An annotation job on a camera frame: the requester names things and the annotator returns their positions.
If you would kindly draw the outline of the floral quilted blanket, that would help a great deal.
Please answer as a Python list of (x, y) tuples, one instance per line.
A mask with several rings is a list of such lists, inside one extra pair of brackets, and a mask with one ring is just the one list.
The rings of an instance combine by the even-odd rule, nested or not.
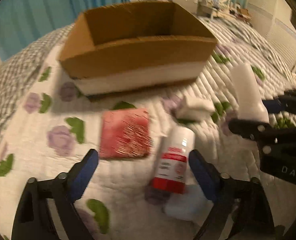
[(190, 85), (145, 90), (95, 102), (76, 90), (57, 61), (62, 43), (47, 55), (2, 134), (0, 145), (0, 233), (9, 239), (20, 195), (27, 180), (51, 179), (68, 171), (90, 150), (99, 149), (102, 116), (115, 106), (149, 113), (150, 154), (143, 158), (102, 159), (82, 198), (76, 201), (86, 226), (98, 239), (192, 239), (211, 208), (194, 221), (167, 216), (161, 196), (148, 191), (157, 155), (177, 121), (170, 111), (184, 96), (208, 99), (215, 112), (188, 124), (204, 158), (233, 178), (262, 182), (276, 225), (296, 218), (296, 185), (259, 169), (255, 144), (232, 135), (227, 121), (238, 109), (231, 69), (249, 62), (264, 78), (260, 93), (271, 99), (296, 81), (282, 58), (255, 29), (228, 20), (203, 20), (219, 43), (204, 70)]

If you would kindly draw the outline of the white dressing table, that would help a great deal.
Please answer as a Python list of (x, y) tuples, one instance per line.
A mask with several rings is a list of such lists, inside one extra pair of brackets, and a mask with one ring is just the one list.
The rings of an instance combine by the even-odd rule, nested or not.
[(222, 18), (224, 20), (238, 20), (252, 26), (251, 15), (247, 9), (233, 7), (230, 0), (225, 3), (219, 0), (204, 0), (198, 2), (197, 16), (210, 19)]

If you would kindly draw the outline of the cardboard box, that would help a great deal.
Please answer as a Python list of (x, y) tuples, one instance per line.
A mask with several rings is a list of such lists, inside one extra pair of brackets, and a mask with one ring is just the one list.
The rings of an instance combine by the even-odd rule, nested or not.
[(81, 13), (58, 61), (92, 96), (195, 80), (216, 44), (179, 4), (130, 2)]

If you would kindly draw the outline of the silver mini fridge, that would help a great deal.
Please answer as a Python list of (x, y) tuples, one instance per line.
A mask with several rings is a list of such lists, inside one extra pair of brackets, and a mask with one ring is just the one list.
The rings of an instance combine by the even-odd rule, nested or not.
[(174, 3), (179, 4), (183, 7), (186, 11), (197, 14), (198, 10), (198, 0), (172, 0)]

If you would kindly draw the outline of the white louvred wardrobe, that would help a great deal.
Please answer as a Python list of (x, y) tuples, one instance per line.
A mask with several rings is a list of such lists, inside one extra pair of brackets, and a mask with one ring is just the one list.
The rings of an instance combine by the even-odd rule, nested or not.
[(252, 25), (267, 39), (290, 70), (296, 68), (296, 30), (285, 0), (248, 0)]

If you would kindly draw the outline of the plain white bottle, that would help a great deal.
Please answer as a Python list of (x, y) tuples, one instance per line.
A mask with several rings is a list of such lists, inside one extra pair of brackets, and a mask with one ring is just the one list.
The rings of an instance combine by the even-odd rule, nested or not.
[(269, 114), (260, 95), (255, 74), (249, 63), (241, 63), (231, 70), (231, 79), (239, 105), (238, 118), (268, 124)]

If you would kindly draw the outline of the pink glitter card case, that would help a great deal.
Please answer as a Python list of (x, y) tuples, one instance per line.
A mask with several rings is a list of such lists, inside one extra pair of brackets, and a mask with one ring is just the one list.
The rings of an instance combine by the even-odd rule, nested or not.
[(105, 111), (102, 116), (101, 159), (143, 158), (150, 154), (149, 113), (145, 108)]

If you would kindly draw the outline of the grey checked bed sheet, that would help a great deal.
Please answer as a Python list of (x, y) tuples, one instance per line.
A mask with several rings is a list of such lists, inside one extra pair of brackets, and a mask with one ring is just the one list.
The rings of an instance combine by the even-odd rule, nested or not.
[(0, 145), (2, 134), (18, 108), (19, 101), (36, 82), (52, 48), (63, 42), (73, 25), (59, 28), (32, 42), (0, 66)]

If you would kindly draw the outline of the light blue earbuds case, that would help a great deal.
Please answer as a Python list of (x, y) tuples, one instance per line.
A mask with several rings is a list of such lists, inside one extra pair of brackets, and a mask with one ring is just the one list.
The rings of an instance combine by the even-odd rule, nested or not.
[(183, 194), (173, 193), (163, 206), (164, 213), (172, 218), (194, 221), (203, 213), (208, 199), (198, 185), (186, 185)]

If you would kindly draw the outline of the white bottle red label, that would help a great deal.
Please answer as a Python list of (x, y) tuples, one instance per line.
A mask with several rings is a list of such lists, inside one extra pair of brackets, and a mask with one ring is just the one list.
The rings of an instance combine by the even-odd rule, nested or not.
[(195, 147), (195, 133), (184, 126), (171, 129), (157, 161), (152, 187), (183, 194), (189, 153)]

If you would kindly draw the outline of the teal curtain left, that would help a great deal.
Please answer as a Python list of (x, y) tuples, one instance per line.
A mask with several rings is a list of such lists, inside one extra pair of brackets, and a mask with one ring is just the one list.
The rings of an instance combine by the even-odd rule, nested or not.
[(1, 0), (0, 59), (5, 61), (45, 34), (73, 23), (88, 9), (129, 0)]

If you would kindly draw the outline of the white charger plug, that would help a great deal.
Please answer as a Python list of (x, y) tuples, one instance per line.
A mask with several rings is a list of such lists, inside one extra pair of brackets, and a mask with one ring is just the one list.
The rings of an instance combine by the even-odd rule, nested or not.
[(175, 117), (179, 120), (201, 122), (215, 112), (211, 100), (184, 96), (175, 110)]

